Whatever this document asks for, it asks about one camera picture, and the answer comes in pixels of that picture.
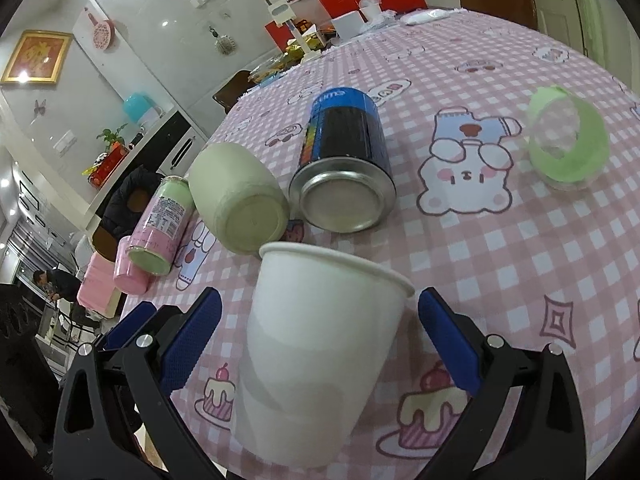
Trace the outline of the white paper cup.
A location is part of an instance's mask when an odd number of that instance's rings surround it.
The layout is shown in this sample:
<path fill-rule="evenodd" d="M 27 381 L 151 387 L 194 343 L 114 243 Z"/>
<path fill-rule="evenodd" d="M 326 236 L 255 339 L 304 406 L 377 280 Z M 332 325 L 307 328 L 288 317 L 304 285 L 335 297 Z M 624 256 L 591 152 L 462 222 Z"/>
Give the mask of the white paper cup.
<path fill-rule="evenodd" d="M 326 466 L 368 402 L 414 287 L 329 248 L 273 242 L 259 255 L 232 434 L 265 462 Z"/>

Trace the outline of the pink plastic cup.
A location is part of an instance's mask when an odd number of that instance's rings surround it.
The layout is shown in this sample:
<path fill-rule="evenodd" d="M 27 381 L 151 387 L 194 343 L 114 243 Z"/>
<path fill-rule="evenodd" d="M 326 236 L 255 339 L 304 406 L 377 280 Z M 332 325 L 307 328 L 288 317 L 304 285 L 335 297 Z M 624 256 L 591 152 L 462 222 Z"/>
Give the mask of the pink plastic cup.
<path fill-rule="evenodd" d="M 127 250 L 129 236 L 124 236 L 118 243 L 114 263 L 114 285 L 124 294 L 140 296 L 146 293 L 151 281 L 151 275 L 138 268 L 130 260 Z"/>

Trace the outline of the plastic drink cup with straw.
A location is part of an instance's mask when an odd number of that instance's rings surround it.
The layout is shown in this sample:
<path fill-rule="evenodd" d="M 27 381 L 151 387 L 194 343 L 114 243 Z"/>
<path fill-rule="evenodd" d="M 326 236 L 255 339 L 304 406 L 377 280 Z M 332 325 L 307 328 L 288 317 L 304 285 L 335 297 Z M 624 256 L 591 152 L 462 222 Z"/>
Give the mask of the plastic drink cup with straw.
<path fill-rule="evenodd" d="M 373 22 L 382 13 L 382 0 L 359 0 L 358 3 L 367 22 Z"/>

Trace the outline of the pink green labelled can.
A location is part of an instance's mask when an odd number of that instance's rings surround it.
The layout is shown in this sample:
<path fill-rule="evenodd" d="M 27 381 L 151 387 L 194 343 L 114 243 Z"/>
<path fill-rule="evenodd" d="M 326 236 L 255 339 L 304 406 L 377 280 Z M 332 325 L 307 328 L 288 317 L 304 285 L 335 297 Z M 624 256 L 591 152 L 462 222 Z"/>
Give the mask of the pink green labelled can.
<path fill-rule="evenodd" d="M 154 276 L 167 275 L 193 211 L 188 181 L 178 176 L 163 178 L 130 236 L 130 261 Z"/>

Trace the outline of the black jacket on chair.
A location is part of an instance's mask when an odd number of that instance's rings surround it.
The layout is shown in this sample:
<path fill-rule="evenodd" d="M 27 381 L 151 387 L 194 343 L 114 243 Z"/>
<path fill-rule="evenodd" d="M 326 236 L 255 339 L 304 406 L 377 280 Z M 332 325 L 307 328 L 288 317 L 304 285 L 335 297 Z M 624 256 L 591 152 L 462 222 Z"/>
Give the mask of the black jacket on chair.
<path fill-rule="evenodd" d="M 132 170 L 108 201 L 100 226 L 115 240 L 131 235 L 162 180 L 143 166 Z"/>

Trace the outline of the pale green towel roll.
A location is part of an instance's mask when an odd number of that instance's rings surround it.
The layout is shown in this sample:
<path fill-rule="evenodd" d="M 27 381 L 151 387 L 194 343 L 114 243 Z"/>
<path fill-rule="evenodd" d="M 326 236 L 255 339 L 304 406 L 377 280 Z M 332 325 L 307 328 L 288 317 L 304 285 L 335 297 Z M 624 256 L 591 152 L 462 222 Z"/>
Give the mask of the pale green towel roll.
<path fill-rule="evenodd" d="M 194 160 L 188 183 L 207 229 L 230 252 L 256 254 L 288 226 L 290 207 L 277 179 L 240 144 L 210 144 Z"/>

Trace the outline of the potted green plant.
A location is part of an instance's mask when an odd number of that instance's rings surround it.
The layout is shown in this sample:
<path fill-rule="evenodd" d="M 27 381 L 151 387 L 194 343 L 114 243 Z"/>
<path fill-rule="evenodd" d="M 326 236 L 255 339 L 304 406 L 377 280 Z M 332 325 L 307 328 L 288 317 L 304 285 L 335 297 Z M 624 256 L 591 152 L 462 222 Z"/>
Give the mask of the potted green plant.
<path fill-rule="evenodd" d="M 122 130 L 127 126 L 128 124 L 125 122 L 115 129 L 105 128 L 96 137 L 105 143 L 105 151 L 99 154 L 92 165 L 86 168 L 82 174 L 97 190 L 102 188 L 107 178 L 129 153 L 127 143 L 122 137 Z"/>

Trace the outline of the pink checkered tablecloth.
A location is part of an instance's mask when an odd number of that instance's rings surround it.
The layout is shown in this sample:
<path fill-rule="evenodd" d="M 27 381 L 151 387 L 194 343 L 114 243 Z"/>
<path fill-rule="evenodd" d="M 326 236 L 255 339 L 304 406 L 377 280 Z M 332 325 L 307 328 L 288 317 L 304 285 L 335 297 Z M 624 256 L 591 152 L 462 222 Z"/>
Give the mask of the pink checkered tablecloth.
<path fill-rule="evenodd" d="M 611 156 L 589 188 L 549 188 L 530 166 L 530 96 L 560 86 L 597 107 Z M 567 357 L 584 416 L 588 474 L 623 437 L 639 408 L 639 98 L 589 58 L 539 32 L 472 12 L 421 26 L 396 25 L 329 50 L 266 88 L 243 96 L 209 140 L 242 144 L 286 191 L 298 166 L 312 100 L 324 90 L 366 92 L 380 111 L 396 205 L 384 223 L 352 235 L 308 224 L 291 235 L 434 286 L 452 310 L 514 347 L 557 344 Z M 480 167 L 447 184 L 471 198 L 427 198 L 426 162 L 445 133 L 497 141 L 511 168 L 478 182 Z M 186 310 L 201 290 L 220 291 L 224 314 L 186 386 L 171 397 L 212 460 L 245 479 L 414 479 L 462 412 L 454 388 L 408 304 L 378 383 L 336 462 L 316 470 L 264 463 L 229 430 L 259 258 L 228 252 L 194 214 L 180 249 L 188 255 L 129 296 Z"/>

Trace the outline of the turquoise white humidifier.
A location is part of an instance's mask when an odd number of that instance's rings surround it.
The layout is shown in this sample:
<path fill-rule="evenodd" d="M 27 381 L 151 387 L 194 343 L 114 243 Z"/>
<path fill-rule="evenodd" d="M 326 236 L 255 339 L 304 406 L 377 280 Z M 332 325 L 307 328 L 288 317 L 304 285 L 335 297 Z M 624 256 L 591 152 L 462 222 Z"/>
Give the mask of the turquoise white humidifier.
<path fill-rule="evenodd" d="M 134 92 L 122 103 L 128 118 L 141 128 L 150 128 L 163 116 L 163 110 L 145 93 Z"/>

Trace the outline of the green clear tape roll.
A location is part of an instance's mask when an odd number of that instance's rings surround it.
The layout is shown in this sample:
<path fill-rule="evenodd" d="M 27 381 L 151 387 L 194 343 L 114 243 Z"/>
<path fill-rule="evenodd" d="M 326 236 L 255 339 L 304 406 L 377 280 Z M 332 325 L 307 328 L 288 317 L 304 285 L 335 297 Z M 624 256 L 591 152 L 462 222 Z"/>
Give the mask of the green clear tape roll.
<path fill-rule="evenodd" d="M 535 91 L 528 104 L 526 130 L 530 163 L 556 190 L 588 188 L 610 158 L 610 137 L 599 111 L 562 87 Z"/>

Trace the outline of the brown wooden chair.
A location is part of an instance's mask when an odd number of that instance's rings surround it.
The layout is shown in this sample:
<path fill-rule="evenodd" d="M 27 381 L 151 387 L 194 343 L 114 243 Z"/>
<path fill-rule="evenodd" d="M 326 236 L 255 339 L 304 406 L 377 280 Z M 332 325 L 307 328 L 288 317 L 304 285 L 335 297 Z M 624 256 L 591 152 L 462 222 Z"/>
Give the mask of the brown wooden chair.
<path fill-rule="evenodd" d="M 535 0 L 460 0 L 463 9 L 480 12 L 495 18 L 538 29 Z"/>
<path fill-rule="evenodd" d="M 213 99 L 228 114 L 240 97 L 253 88 L 254 85 L 254 81 L 250 79 L 250 71 L 239 70 L 213 95 Z"/>

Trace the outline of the gold framed red picture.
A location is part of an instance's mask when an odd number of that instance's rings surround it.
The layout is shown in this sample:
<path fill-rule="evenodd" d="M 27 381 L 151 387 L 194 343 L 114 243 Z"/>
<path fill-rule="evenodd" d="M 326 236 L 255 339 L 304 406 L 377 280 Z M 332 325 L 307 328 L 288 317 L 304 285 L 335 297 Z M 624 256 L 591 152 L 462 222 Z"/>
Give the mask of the gold framed red picture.
<path fill-rule="evenodd" d="M 24 30 L 1 77 L 2 84 L 57 84 L 74 35 Z"/>

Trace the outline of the white desk lamp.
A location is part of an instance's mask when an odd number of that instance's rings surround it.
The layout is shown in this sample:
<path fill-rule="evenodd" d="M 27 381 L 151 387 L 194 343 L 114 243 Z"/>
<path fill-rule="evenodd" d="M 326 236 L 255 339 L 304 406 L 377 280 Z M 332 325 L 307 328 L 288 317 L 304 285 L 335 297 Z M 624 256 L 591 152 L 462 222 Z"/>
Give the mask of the white desk lamp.
<path fill-rule="evenodd" d="M 268 9 L 272 17 L 272 22 L 266 26 L 266 29 L 271 39 L 282 51 L 286 50 L 286 42 L 289 39 L 294 39 L 295 43 L 298 44 L 304 52 L 302 57 L 303 63 L 320 58 L 321 52 L 312 50 L 296 27 L 294 23 L 296 14 L 286 0 L 276 1 L 270 4 Z"/>

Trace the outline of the brown wooden chair right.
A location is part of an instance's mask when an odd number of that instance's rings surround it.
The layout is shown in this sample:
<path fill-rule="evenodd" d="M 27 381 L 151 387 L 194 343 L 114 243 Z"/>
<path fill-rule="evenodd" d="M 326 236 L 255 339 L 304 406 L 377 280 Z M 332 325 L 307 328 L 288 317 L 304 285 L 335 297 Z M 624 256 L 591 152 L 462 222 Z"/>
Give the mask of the brown wooden chair right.
<path fill-rule="evenodd" d="M 538 29 L 535 0 L 460 0 L 463 9 L 480 12 L 495 18 Z"/>

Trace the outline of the round red wall ornament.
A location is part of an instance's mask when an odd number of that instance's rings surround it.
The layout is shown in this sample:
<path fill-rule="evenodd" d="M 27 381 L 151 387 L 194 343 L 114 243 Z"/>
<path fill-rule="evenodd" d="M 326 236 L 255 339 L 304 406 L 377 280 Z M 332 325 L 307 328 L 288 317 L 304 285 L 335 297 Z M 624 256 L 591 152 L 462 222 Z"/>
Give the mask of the round red wall ornament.
<path fill-rule="evenodd" d="M 93 47 L 100 51 L 106 51 L 111 47 L 114 39 L 114 24 L 108 18 L 106 20 L 98 20 L 89 10 L 87 10 L 88 19 L 92 24 L 92 44 Z"/>

